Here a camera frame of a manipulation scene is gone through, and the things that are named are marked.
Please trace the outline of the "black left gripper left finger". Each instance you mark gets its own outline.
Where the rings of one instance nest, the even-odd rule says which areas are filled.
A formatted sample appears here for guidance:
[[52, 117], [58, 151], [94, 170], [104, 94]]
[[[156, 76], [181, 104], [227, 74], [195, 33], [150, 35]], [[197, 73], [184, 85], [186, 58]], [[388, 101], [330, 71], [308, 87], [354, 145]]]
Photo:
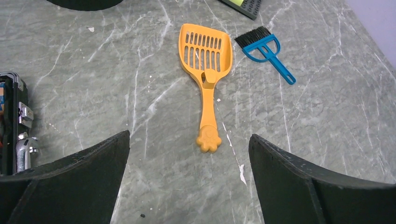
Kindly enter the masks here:
[[54, 162], [0, 179], [3, 224], [108, 224], [130, 151], [122, 131]]

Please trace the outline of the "blue hand brush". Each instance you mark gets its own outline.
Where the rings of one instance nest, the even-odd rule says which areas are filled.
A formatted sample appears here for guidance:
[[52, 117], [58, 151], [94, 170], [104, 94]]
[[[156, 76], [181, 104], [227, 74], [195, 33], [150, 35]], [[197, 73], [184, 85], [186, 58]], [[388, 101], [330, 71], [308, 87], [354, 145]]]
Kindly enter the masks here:
[[281, 51], [279, 40], [265, 26], [248, 31], [236, 37], [235, 41], [249, 59], [258, 63], [269, 61], [288, 84], [296, 83], [295, 77], [277, 57]]

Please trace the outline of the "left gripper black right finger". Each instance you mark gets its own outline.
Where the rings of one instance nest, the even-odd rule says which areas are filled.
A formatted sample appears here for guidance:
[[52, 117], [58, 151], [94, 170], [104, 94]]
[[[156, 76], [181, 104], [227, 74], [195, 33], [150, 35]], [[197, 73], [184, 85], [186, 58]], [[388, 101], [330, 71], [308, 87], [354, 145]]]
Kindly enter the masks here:
[[253, 134], [249, 158], [267, 224], [393, 224], [394, 184], [343, 175]]

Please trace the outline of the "yellow slotted scoop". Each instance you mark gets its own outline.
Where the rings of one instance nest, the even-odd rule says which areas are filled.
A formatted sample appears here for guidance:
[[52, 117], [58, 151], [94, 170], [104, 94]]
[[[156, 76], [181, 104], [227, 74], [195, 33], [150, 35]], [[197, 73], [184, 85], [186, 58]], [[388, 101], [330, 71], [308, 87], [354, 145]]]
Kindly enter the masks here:
[[196, 143], [202, 153], [215, 153], [222, 140], [215, 118], [214, 92], [217, 82], [232, 68], [231, 38], [223, 31], [185, 23], [179, 33], [178, 51], [183, 70], [201, 92], [202, 114]]

